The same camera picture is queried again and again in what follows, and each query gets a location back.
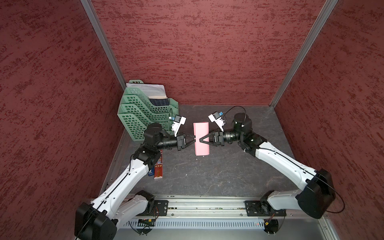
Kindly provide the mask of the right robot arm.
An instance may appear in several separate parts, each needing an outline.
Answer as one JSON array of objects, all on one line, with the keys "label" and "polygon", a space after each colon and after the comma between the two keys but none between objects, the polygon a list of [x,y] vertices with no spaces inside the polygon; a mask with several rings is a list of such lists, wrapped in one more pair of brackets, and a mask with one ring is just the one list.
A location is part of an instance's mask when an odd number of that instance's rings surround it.
[{"label": "right robot arm", "polygon": [[222,117],[223,114],[217,112],[209,115],[210,121],[219,129],[201,137],[195,136],[196,142],[215,147],[236,142],[245,153],[269,164],[297,187],[285,192],[268,191],[257,203],[257,213],[276,216],[278,211],[301,210],[309,217],[320,219],[327,212],[336,198],[328,171],[317,171],[278,150],[266,138],[253,132],[252,120],[247,114],[235,114],[233,127],[229,130],[224,130]]}]

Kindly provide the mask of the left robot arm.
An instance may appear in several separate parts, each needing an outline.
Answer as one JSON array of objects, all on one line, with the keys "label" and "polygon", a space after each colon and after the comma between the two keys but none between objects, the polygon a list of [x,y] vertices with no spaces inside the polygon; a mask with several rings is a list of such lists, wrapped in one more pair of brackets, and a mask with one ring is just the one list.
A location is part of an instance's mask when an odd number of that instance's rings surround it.
[{"label": "left robot arm", "polygon": [[121,204],[158,162],[161,150],[182,150],[196,141],[195,136],[191,135],[193,139],[187,142],[188,136],[170,135],[159,123],[150,124],[144,131],[144,142],[132,155],[123,173],[99,197],[78,207],[75,216],[76,239],[112,240],[125,222],[142,213],[151,214],[154,196],[146,191],[135,194],[124,208],[121,208]]}]

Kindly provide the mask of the red pencil box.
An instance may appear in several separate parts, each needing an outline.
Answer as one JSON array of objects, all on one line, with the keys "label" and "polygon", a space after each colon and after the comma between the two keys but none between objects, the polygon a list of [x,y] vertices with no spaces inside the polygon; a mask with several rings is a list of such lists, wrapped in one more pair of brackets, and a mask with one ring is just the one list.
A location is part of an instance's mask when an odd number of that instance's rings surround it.
[{"label": "red pencil box", "polygon": [[159,180],[163,178],[163,150],[160,150],[160,158],[154,166],[154,179]]}]

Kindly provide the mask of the dark blue book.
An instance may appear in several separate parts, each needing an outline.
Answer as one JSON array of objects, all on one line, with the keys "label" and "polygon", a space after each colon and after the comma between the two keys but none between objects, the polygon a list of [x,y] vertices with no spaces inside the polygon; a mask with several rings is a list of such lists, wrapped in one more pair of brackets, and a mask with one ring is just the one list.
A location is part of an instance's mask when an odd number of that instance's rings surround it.
[{"label": "dark blue book", "polygon": [[154,106],[169,106],[169,99],[149,99]]}]

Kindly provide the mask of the blue pen box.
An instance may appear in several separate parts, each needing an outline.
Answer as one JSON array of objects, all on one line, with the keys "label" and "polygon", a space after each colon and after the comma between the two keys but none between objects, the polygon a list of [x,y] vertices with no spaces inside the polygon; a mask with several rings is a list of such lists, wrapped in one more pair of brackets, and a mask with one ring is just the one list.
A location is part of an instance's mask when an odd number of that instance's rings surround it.
[{"label": "blue pen box", "polygon": [[149,177],[153,177],[155,175],[155,166],[153,166],[150,170],[149,170],[149,172],[148,172],[148,176]]}]

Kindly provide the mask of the white papers in organizer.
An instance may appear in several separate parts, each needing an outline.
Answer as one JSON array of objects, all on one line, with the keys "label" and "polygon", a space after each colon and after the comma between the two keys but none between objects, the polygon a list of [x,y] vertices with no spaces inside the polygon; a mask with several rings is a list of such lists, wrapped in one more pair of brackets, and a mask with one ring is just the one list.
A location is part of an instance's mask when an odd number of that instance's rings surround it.
[{"label": "white papers in organizer", "polygon": [[167,99],[165,87],[163,85],[135,84],[127,83],[127,88],[140,89],[149,99]]}]

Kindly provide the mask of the green plastic file organizer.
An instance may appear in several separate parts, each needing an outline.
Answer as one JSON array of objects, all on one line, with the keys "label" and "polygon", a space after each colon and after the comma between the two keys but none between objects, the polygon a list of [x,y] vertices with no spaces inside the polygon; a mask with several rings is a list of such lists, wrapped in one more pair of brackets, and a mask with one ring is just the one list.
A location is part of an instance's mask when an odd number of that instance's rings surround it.
[{"label": "green plastic file organizer", "polygon": [[[128,83],[144,84],[141,80],[130,80]],[[138,88],[125,89],[118,109],[118,117],[134,142],[144,140],[144,130],[148,125],[159,123],[171,133],[170,117],[179,113],[179,103],[168,98],[169,106],[154,106],[149,98]]]}]

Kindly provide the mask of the perforated metal vent strip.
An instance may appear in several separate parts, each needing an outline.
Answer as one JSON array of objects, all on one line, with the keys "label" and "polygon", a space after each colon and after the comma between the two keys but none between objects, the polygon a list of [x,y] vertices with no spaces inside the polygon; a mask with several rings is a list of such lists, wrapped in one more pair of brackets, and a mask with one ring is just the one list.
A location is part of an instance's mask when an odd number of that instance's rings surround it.
[{"label": "perforated metal vent strip", "polygon": [[158,219],[151,229],[264,230],[261,219]]}]

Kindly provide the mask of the aluminium front rail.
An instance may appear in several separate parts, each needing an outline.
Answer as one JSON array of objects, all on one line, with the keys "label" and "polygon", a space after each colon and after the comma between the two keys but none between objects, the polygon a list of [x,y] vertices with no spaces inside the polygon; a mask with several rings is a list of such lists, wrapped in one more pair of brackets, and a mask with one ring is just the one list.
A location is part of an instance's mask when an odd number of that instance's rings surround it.
[{"label": "aluminium front rail", "polygon": [[[161,218],[179,218],[179,219],[241,219],[256,218],[269,219],[269,217],[248,217],[245,209],[244,201],[258,201],[256,199],[245,199],[236,197],[202,197],[202,196],[157,196],[154,200],[169,201],[168,213]],[[132,199],[124,199],[119,205],[116,213],[112,214],[112,218],[117,217],[129,220],[128,208],[135,208],[133,218],[150,218],[149,216],[138,216],[143,213],[150,202],[146,202],[144,197],[133,197]],[[286,209],[287,218],[309,218],[310,216],[299,210]]]}]

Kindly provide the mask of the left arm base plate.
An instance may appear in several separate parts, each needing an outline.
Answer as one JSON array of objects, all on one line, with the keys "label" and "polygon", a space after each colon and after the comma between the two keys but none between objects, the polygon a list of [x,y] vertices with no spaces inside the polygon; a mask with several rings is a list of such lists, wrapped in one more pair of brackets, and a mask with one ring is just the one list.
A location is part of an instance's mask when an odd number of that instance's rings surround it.
[{"label": "left arm base plate", "polygon": [[138,216],[149,216],[149,217],[164,217],[168,213],[169,201],[167,200],[154,200],[149,204],[147,209],[138,214]]}]

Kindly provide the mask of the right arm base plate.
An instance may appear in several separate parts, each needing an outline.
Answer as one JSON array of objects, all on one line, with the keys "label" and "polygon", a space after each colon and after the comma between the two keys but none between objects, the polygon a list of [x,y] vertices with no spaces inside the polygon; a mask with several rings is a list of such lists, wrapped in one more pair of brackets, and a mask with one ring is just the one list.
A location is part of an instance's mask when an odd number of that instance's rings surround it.
[{"label": "right arm base plate", "polygon": [[268,202],[244,201],[248,217],[286,217],[286,210],[274,210]]}]

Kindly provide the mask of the left corner aluminium post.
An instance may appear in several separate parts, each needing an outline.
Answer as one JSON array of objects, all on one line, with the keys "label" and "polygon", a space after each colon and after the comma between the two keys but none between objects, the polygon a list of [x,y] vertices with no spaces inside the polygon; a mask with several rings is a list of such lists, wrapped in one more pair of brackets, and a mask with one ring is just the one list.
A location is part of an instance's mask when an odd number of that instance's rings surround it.
[{"label": "left corner aluminium post", "polygon": [[108,38],[105,34],[105,31],[102,27],[102,24],[97,16],[96,10],[90,0],[81,0],[82,6],[88,16],[88,19],[91,22],[91,25],[99,39],[100,44],[110,62],[110,65],[118,79],[118,82],[123,90],[126,88],[126,81],[123,75],[123,72],[118,64],[118,61],[115,57],[115,54],[111,48],[111,45],[108,41]]}]

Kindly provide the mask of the corner aluminium post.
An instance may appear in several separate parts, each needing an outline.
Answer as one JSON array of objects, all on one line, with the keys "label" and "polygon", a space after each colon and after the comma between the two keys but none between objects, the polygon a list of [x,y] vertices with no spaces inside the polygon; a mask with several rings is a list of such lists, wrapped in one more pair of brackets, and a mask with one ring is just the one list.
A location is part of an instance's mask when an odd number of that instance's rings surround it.
[{"label": "corner aluminium post", "polygon": [[96,10],[90,0],[81,0],[82,6],[88,16],[88,19],[91,22],[91,25],[99,39],[100,44],[110,62],[110,65],[118,79],[118,82],[123,90],[126,88],[126,81],[123,75],[123,72],[118,64],[118,61],[115,57],[115,54],[111,48],[111,45],[108,41],[108,38],[105,34],[105,31],[102,27],[102,24],[97,16]]},{"label": "corner aluminium post", "polygon": [[307,37],[305,38],[298,54],[296,55],[290,69],[288,70],[286,76],[284,77],[281,85],[279,86],[277,92],[275,93],[272,101],[269,106],[275,108],[283,96],[284,92],[291,83],[293,77],[295,76],[297,70],[301,66],[303,60],[305,59],[307,53],[311,49],[318,35],[320,34],[322,28],[330,17],[332,11],[336,7],[338,0],[326,0],[323,7],[321,8],[314,24],[312,25]]}]

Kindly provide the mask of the right corner aluminium post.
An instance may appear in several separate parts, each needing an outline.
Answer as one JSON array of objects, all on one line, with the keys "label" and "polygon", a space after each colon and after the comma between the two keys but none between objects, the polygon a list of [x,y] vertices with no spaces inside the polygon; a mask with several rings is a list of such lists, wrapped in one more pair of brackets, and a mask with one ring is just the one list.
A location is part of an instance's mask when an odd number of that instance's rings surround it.
[{"label": "right corner aluminium post", "polygon": [[288,70],[286,76],[284,77],[281,85],[279,86],[277,92],[275,93],[272,101],[269,106],[275,108],[283,96],[284,92],[291,83],[293,77],[295,76],[297,70],[301,66],[303,60],[305,59],[307,53],[311,49],[318,35],[320,34],[322,28],[330,17],[332,11],[336,7],[338,0],[326,0],[323,7],[321,8],[314,24],[312,25],[307,37],[305,38],[298,54],[296,55],[290,69]]}]

